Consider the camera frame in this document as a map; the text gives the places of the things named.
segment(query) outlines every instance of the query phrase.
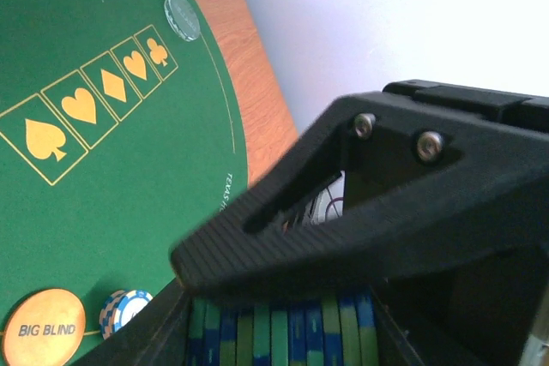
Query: yellow curved line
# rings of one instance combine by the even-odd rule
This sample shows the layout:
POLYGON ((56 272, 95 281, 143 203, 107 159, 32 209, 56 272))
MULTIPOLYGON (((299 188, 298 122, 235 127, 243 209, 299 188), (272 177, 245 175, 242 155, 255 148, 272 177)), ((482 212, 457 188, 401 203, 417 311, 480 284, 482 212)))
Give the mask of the yellow curved line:
POLYGON ((230 123, 230 127, 231 127, 232 152, 236 153, 236 146, 235 146, 235 142, 234 142, 234 129, 232 127, 231 110, 229 109, 229 100, 226 98, 225 86, 223 85, 223 81, 221 81, 220 71, 217 69, 217 64, 215 64, 214 56, 212 55, 212 52, 209 49, 208 43, 206 42, 206 39, 204 38, 204 36, 201 36, 201 37, 202 37, 202 41, 204 42, 204 45, 206 46, 206 50, 208 51, 209 58, 212 60, 212 63, 214 64, 215 73, 217 74, 217 80, 220 82, 221 90, 223 91, 223 97, 225 98, 226 112, 229 116, 229 123, 230 123))

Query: metal screw head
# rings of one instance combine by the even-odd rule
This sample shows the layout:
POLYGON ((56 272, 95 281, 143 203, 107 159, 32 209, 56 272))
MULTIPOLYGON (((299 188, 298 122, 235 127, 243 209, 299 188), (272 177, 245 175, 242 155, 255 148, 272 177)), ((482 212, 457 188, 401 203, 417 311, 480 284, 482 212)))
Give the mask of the metal screw head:
POLYGON ((371 113, 360 113, 354 118, 354 133, 360 139, 368 139, 374 130, 376 117, 371 113))
POLYGON ((418 139, 416 150, 419 158, 432 163, 440 157, 444 147, 443 137, 437 132, 423 132, 418 139))

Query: blue poker chip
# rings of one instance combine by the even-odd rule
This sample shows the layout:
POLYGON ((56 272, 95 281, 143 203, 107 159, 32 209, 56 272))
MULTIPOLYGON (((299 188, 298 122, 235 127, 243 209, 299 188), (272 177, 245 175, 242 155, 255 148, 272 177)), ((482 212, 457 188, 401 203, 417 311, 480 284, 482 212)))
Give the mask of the blue poker chip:
POLYGON ((289 315, 289 358, 291 362, 307 362, 305 313, 299 306, 290 308, 289 315))
POLYGON ((359 322, 356 309, 354 308, 354 298, 343 296, 338 301, 341 340, 343 342, 343 363, 361 364, 359 322))
POLYGON ((147 291, 128 291, 114 305, 111 332, 115 333, 125 326, 147 304, 153 300, 153 296, 147 291))
POLYGON ((103 339, 108 338, 111 335, 110 323, 113 316, 114 305, 124 296, 128 291, 120 290, 113 292, 103 303, 100 311, 100 331, 103 339))
POLYGON ((360 355, 363 366, 378 366, 377 332, 374 309, 368 293, 354 297, 360 336, 360 355))
POLYGON ((374 310, 368 293, 360 293, 354 297, 359 327, 374 327, 374 310))
POLYGON ((311 302, 305 310, 307 366, 324 365, 323 312, 320 302, 311 302))
POLYGON ((254 366, 271 365, 271 315, 266 304, 257 304, 254 307, 253 354, 254 366))
POLYGON ((202 364, 208 366, 219 366, 220 364, 220 324, 220 309, 208 303, 204 321, 204 356, 202 357, 202 364))
POLYGON ((286 306, 271 306, 271 366, 288 366, 288 313, 286 306))
POLYGON ((195 299, 192 303, 192 311, 189 323, 189 335, 187 338, 187 366, 202 365, 204 353, 204 318, 206 316, 206 302, 195 299))
POLYGON ((223 310, 221 312, 221 341, 237 341, 237 313, 233 310, 223 310))
POLYGON ((343 366, 340 311, 333 296, 324 297, 323 308, 324 363, 328 366, 343 366))

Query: blue chip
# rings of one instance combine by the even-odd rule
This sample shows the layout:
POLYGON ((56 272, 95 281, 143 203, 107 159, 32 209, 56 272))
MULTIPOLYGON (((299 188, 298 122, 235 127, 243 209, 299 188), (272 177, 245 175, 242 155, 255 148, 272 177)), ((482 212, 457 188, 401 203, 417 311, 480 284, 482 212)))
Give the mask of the blue chip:
POLYGON ((305 310, 305 336, 307 366, 323 366, 323 312, 320 302, 311 302, 305 310))
POLYGON ((237 339, 237 314, 233 310, 221 312, 221 341, 234 342, 237 339))
POLYGON ((305 313, 299 306, 290 309, 290 362, 306 362, 305 313))
POLYGON ((288 313, 285 306, 271 306, 271 365, 288 366, 288 313))
POLYGON ((354 308, 354 298, 339 298, 341 340, 343 342, 343 363, 361 364, 359 323, 354 308))
POLYGON ((131 310, 131 318, 133 318, 152 299, 153 297, 147 291, 128 291, 113 308, 112 332, 117 332, 129 321, 127 313, 124 314, 126 310, 131 310))
POLYGON ((271 364, 271 319, 268 305, 258 304, 254 307, 254 366, 271 364))
POLYGON ((204 318, 206 317, 206 303, 195 299, 189 323, 189 337, 187 341, 187 366, 202 365, 204 354, 204 318))
POLYGON ((354 302, 359 321, 362 364, 363 366, 378 366, 377 332, 371 298, 368 293, 361 293, 355 296, 354 302))
POLYGON ((187 339, 187 366, 200 366, 202 365, 203 358, 203 340, 202 339, 187 339))
POLYGON ((254 316, 251 308, 238 312, 237 320, 237 361, 238 366, 250 366, 253 364, 254 345, 254 316))
POLYGON ((374 327, 374 311, 368 293, 360 293, 354 300, 359 327, 374 327))
POLYGON ((100 321, 99 321, 101 336, 103 336, 103 338, 106 337, 107 329, 109 329, 108 330, 109 333, 111 331, 111 329, 109 328, 109 320, 112 318, 112 313, 114 308, 113 303, 116 300, 118 300, 126 292, 127 292, 126 290, 115 291, 103 303, 103 306, 101 307, 101 311, 100 311, 100 321))
POLYGON ((343 366, 340 310, 333 296, 322 300, 324 330, 324 365, 343 366))
POLYGON ((203 364, 219 366, 220 364, 220 324, 221 312, 217 306, 208 303, 204 322, 204 358, 203 364))

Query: poker chip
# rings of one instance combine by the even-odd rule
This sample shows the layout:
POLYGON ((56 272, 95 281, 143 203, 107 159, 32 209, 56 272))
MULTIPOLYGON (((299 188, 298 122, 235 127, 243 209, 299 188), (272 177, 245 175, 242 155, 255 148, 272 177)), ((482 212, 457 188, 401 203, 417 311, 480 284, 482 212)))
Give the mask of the poker chip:
POLYGON ((343 341, 343 363, 360 364, 360 338, 357 312, 352 297, 340 297, 341 340, 343 341))
POLYGON ((142 290, 113 292, 100 311, 100 331, 103 339, 109 338, 139 313, 153 296, 142 290))
POLYGON ((254 308, 254 366, 271 364, 271 320, 268 305, 258 304, 254 308))
POLYGON ((206 306, 206 320, 204 321, 203 364, 209 366, 218 366, 220 364, 220 326, 220 309, 208 303, 208 306, 206 306))
POLYGON ((193 302, 185 365, 378 366, 367 292, 232 311, 193 302))
POLYGON ((221 312, 220 366, 237 364, 237 314, 225 309, 221 312))
POLYGON ((252 309, 242 309, 237 319, 237 365, 253 364, 254 313, 252 309))
POLYGON ((289 354, 292 365, 307 364, 307 344, 305 340, 305 312, 300 306, 290 308, 289 354))
POLYGON ((327 296, 321 301, 323 311, 324 359, 327 364, 343 366, 340 311, 335 297, 327 296))
POLYGON ((195 299, 190 312, 189 336, 187 338, 187 361, 185 364, 188 366, 202 364, 205 317, 206 302, 202 299, 195 299))
POLYGON ((288 366, 288 313, 284 307, 271 309, 272 366, 288 366))
POLYGON ((110 321, 114 305, 127 293, 126 290, 120 290, 113 292, 103 303, 100 311, 100 331, 103 339, 107 339, 111 335, 110 321))
POLYGON ((323 311, 319 302, 305 309, 305 339, 307 366, 324 366, 323 311))
POLYGON ((377 335, 370 296, 367 293, 358 294, 355 296, 354 302, 359 322, 362 366, 378 366, 377 335))
POLYGON ((114 304, 112 333, 120 330, 121 327, 131 321, 151 300, 153 300, 153 296, 147 291, 136 290, 126 292, 114 304))
POLYGON ((200 22, 187 0, 165 0, 164 12, 172 30, 183 40, 191 42, 200 36, 200 22))

